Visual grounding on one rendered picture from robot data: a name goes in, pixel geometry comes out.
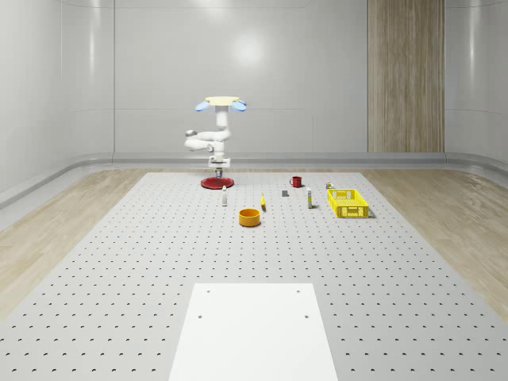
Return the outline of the red plate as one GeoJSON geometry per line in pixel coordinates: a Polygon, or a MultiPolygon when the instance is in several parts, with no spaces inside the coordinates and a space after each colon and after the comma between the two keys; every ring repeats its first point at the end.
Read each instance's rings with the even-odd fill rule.
{"type": "Polygon", "coordinates": [[[223,187],[229,188],[234,185],[231,178],[210,177],[201,181],[201,185],[211,190],[221,190],[223,187]]]}

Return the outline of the yellow bowl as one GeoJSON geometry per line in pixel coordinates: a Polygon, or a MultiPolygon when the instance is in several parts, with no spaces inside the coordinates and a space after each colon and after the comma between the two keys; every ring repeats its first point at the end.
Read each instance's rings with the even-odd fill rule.
{"type": "Polygon", "coordinates": [[[260,211],[256,209],[242,209],[239,211],[239,224],[245,227],[254,227],[260,224],[260,211]]]}

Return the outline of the yellow basket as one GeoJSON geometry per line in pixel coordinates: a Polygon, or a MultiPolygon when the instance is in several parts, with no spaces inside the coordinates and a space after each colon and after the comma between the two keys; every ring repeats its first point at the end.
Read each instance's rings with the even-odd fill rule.
{"type": "Polygon", "coordinates": [[[328,189],[327,201],[337,217],[368,217],[368,203],[355,189],[328,189]]]}

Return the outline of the white board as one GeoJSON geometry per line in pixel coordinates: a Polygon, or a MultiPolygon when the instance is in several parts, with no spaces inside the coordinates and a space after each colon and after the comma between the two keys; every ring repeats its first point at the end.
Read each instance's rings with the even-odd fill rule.
{"type": "Polygon", "coordinates": [[[313,285],[195,284],[169,381],[337,381],[313,285]]]}

